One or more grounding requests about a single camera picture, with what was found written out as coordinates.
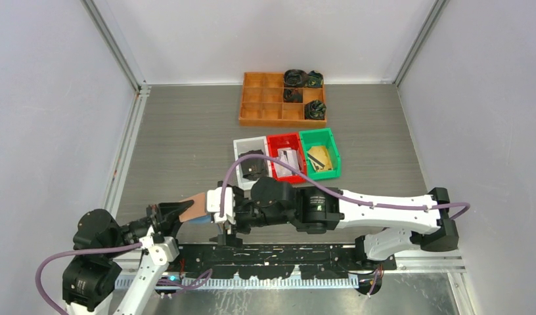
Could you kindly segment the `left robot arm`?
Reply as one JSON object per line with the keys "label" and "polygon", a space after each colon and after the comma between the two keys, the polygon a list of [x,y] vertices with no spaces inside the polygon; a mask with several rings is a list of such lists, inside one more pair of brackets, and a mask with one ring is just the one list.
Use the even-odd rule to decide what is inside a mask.
{"label": "left robot arm", "polygon": [[107,314],[122,271],[114,259],[139,249],[137,275],[115,313],[141,314],[162,274],[180,265],[180,216],[194,204],[187,200],[150,205],[145,217],[123,226],[105,209],[82,216],[73,238],[74,258],[62,275],[67,313]]}

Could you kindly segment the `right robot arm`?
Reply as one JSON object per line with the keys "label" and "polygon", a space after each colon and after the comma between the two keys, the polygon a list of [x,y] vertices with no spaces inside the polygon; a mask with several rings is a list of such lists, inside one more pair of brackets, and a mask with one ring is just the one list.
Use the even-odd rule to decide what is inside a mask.
{"label": "right robot arm", "polygon": [[321,185],[296,188],[271,177],[257,180],[249,197],[234,186],[206,193],[206,211],[229,236],[283,224],[306,234],[378,227],[379,232],[355,240],[354,260],[365,270],[404,250],[456,250],[459,234],[448,202],[444,188],[422,196],[370,196]]}

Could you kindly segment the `camouflage rolled tie lower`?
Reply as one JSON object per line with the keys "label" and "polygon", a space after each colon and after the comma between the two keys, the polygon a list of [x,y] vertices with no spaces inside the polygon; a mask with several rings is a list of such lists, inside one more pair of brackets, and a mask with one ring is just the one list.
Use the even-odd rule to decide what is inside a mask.
{"label": "camouflage rolled tie lower", "polygon": [[312,100],[305,104],[303,108],[305,119],[308,120],[325,120],[326,104],[321,100]]}

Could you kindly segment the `white plastic bin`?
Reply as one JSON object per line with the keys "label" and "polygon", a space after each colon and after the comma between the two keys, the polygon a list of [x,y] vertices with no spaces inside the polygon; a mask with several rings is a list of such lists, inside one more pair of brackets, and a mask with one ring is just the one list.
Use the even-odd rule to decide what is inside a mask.
{"label": "white plastic bin", "polygon": [[[266,136],[242,138],[233,140],[234,157],[236,160],[251,154],[268,155]],[[239,163],[236,171],[238,186],[243,190],[250,190],[262,177],[272,177],[273,172],[270,161],[261,158],[250,158]]]}

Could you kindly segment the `red plastic bin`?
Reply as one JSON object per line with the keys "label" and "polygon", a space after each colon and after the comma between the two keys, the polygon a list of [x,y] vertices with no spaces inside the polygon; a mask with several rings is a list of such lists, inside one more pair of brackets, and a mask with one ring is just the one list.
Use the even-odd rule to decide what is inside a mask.
{"label": "red plastic bin", "polygon": [[[267,136],[269,156],[289,165],[301,174],[306,174],[306,160],[299,133],[287,133]],[[301,184],[305,180],[298,173],[272,163],[273,177],[277,181]]]}

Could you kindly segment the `dark rolled belt top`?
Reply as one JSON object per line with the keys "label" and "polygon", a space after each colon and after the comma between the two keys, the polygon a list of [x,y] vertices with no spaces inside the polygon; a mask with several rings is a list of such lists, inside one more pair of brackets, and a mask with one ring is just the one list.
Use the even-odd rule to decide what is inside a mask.
{"label": "dark rolled belt top", "polygon": [[308,80],[308,73],[299,69],[287,70],[283,75],[284,87],[304,87]]}

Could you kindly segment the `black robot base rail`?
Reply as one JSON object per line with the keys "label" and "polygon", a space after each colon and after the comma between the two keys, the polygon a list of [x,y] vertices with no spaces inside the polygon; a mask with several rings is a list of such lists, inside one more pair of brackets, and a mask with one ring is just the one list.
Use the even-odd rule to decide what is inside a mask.
{"label": "black robot base rail", "polygon": [[203,289],[356,289],[377,293],[377,271],[396,270],[394,256],[377,265],[362,266],[354,245],[249,244],[241,248],[183,244],[167,270],[172,280],[190,284],[207,270]]}

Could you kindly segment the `green plastic bin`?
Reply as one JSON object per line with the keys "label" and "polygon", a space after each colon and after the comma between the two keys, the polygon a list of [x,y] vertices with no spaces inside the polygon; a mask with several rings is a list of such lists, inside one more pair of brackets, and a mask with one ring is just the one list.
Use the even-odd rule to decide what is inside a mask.
{"label": "green plastic bin", "polygon": [[330,128],[299,132],[307,163],[307,176],[313,180],[339,178],[342,161]]}

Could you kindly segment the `grey white cards stack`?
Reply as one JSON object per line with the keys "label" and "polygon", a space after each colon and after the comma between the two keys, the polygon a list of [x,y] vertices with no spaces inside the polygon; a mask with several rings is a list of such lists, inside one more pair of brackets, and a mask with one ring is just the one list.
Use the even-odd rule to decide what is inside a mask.
{"label": "grey white cards stack", "polygon": [[[299,171],[301,169],[300,165],[300,159],[298,157],[298,151],[294,150],[292,148],[279,148],[277,150],[278,153],[278,160],[285,163],[289,167]],[[275,171],[278,178],[282,177],[290,177],[297,175],[297,172],[293,172],[282,165],[276,163],[275,164]]]}

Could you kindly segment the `dark rolled tie middle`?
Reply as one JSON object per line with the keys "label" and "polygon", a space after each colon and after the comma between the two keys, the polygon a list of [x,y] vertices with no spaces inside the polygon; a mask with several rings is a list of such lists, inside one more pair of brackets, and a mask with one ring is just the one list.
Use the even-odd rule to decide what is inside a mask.
{"label": "dark rolled tie middle", "polygon": [[302,103],[303,94],[302,90],[299,88],[285,88],[282,92],[282,99],[287,103]]}

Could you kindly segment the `orange wooden compartment tray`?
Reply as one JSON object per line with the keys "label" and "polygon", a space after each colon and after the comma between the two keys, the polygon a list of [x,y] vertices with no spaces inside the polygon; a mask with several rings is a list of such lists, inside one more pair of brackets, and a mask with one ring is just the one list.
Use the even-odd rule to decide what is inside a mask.
{"label": "orange wooden compartment tray", "polygon": [[320,89],[297,87],[302,90],[302,103],[287,103],[282,99],[282,72],[246,72],[244,74],[238,122],[246,127],[281,127],[317,129],[326,127],[325,120],[305,119],[303,108],[312,100],[326,103],[324,86]]}

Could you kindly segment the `tan leather card holder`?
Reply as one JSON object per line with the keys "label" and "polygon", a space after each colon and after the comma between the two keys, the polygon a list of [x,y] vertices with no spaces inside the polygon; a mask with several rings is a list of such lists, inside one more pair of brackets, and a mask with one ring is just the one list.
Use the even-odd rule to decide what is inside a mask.
{"label": "tan leather card holder", "polygon": [[190,224],[211,224],[213,222],[211,214],[206,209],[205,192],[181,200],[181,202],[186,201],[192,201],[193,204],[179,216],[181,222],[189,222]]}

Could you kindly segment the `green patterned rolled tie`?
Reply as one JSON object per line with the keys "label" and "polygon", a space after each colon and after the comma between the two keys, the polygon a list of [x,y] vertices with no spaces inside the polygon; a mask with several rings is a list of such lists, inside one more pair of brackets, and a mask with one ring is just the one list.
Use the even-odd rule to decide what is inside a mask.
{"label": "green patterned rolled tie", "polygon": [[307,81],[305,87],[312,89],[320,89],[324,85],[324,76],[322,73],[315,70],[310,71],[307,74]]}

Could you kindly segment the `gold cards in bin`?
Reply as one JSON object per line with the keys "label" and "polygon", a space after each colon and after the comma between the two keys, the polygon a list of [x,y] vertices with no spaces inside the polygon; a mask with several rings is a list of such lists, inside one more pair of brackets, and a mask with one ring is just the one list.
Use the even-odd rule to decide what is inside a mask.
{"label": "gold cards in bin", "polygon": [[307,151],[308,160],[315,172],[332,171],[334,169],[326,146],[312,146]]}

